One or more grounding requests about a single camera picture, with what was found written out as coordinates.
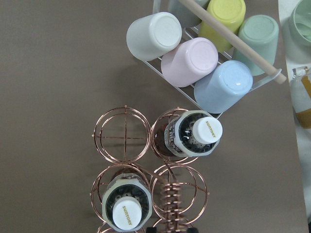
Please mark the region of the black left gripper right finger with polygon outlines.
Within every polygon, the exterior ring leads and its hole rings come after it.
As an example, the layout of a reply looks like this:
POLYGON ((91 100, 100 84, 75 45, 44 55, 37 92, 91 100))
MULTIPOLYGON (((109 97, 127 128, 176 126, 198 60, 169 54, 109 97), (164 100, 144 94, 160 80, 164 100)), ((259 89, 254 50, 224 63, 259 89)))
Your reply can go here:
POLYGON ((197 233, 197 228, 195 228, 195 227, 187 228, 186 233, 197 233))

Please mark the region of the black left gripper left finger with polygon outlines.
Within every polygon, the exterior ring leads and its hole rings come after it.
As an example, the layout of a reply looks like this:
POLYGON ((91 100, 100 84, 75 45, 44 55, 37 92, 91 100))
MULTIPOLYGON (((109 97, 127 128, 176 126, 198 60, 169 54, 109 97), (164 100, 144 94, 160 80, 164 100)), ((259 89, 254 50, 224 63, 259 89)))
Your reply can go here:
POLYGON ((146 233, 157 233, 157 227, 147 227, 146 233))

